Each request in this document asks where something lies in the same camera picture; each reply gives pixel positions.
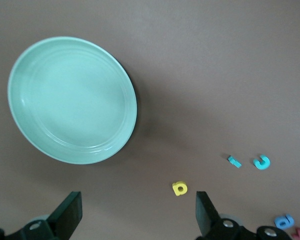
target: yellow foam letter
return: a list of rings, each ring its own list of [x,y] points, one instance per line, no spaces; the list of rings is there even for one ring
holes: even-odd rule
[[[172,184],[172,189],[176,196],[184,195],[188,191],[188,187],[185,182],[177,181]]]

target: metal screw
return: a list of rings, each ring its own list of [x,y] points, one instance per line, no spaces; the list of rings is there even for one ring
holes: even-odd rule
[[[265,234],[267,234],[267,235],[270,236],[270,237],[276,237],[276,236],[277,236],[275,230],[272,230],[272,229],[270,229],[270,228],[266,228],[266,229],[264,230],[264,232],[265,232]]]
[[[224,220],[224,221],[223,221],[223,225],[224,225],[225,227],[227,227],[227,228],[233,228],[233,227],[234,227],[233,222],[230,221],[230,220]]]
[[[30,229],[30,230],[37,229],[38,227],[40,227],[40,224],[41,224],[41,222],[38,221],[38,222],[32,224],[32,225],[29,227],[29,229]]]

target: brown surface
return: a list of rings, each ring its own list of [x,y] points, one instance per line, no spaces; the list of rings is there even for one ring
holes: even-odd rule
[[[137,127],[108,160],[51,159],[12,119],[10,70],[52,36],[96,43],[135,85]],[[259,154],[269,169],[253,166]],[[300,227],[300,1],[0,0],[0,227],[18,230],[73,190],[84,213],[72,239],[195,239],[196,191],[249,230],[285,213]]]

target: plate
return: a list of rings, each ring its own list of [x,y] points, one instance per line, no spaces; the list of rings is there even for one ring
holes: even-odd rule
[[[30,143],[70,164],[117,153],[137,118],[133,85],[117,60],[68,36],[44,39],[20,55],[9,76],[8,103]]]

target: ceramic plate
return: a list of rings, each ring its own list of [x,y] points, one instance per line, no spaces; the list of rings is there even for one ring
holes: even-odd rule
[[[137,117],[125,70],[101,47],[75,37],[48,38],[25,50],[10,73],[8,102],[35,147],[71,164],[117,153]]]

